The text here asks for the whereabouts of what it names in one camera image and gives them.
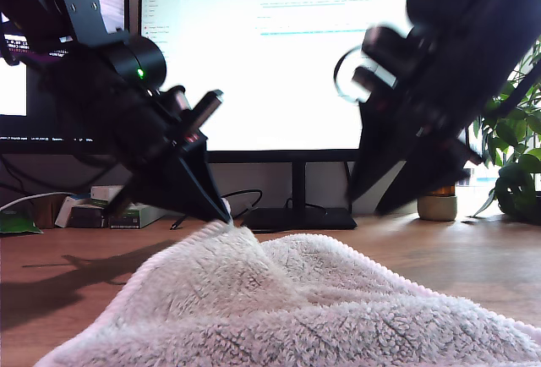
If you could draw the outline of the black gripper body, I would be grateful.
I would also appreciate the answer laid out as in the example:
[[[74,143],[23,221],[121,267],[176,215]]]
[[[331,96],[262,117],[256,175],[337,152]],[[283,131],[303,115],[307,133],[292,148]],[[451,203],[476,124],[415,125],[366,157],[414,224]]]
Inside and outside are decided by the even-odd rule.
[[[211,90],[194,108],[177,114],[171,114],[154,100],[133,107],[128,110],[124,125],[113,138],[119,160],[133,177],[134,170],[152,161],[167,148],[181,145],[192,138],[206,138],[199,128],[222,102],[223,93]],[[107,215],[120,214],[131,204],[120,205],[120,192],[107,204]]]

